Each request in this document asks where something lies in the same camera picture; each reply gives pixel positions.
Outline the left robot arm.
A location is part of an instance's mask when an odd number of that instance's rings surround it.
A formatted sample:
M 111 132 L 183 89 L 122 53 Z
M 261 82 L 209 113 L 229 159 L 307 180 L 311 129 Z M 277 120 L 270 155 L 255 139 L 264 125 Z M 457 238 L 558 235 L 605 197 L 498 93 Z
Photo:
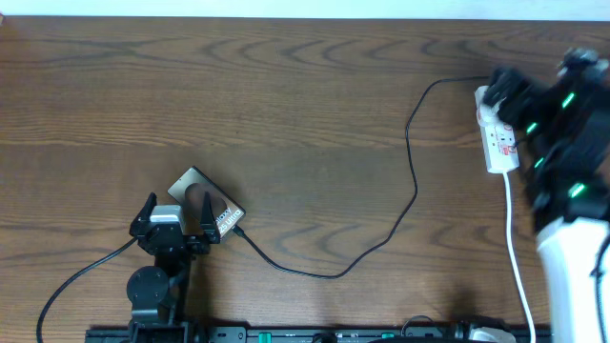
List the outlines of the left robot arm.
M 209 340 L 207 330 L 185 314 L 192 262 L 210 252 L 219 241 L 219 230 L 206 192 L 195 202 L 199 207 L 200 235 L 184 233 L 180 206 L 159 205 L 151 193 L 132 221 L 129 234 L 154 257 L 154 264 L 135 271 L 127 284 L 132 302 L 128 326 L 131 342 L 198 343 Z

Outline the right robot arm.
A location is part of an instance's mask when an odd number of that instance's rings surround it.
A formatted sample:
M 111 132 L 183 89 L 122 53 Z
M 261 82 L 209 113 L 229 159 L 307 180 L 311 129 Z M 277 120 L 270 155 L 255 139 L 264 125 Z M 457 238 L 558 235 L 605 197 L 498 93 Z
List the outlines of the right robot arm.
M 609 62 L 594 50 L 568 50 L 558 80 L 546 85 L 498 67 L 480 100 L 483 118 L 521 135 L 529 164 L 525 194 L 555 342 L 609 339 Z

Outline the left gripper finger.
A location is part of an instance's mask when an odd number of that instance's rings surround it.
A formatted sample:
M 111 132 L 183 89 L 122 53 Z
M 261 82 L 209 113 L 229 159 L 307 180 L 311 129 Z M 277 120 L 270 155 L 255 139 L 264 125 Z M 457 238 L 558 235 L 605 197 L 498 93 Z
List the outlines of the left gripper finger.
M 151 215 L 157 205 L 157 196 L 151 192 L 139 213 L 131 223 L 131 233 L 146 233 L 151 224 Z
M 211 196 L 208 192 L 204 193 L 199 227 L 210 243 L 219 243 L 221 241 L 220 231 L 212 211 Z

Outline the Galaxy smartphone with reflective screen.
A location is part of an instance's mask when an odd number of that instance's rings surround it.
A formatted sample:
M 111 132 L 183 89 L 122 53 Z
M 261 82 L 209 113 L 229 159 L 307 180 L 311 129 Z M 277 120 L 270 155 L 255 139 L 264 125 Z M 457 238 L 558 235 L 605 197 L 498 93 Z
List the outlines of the Galaxy smartphone with reflective screen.
M 246 211 L 197 167 L 186 170 L 168 194 L 192 215 L 207 239 L 218 244 Z

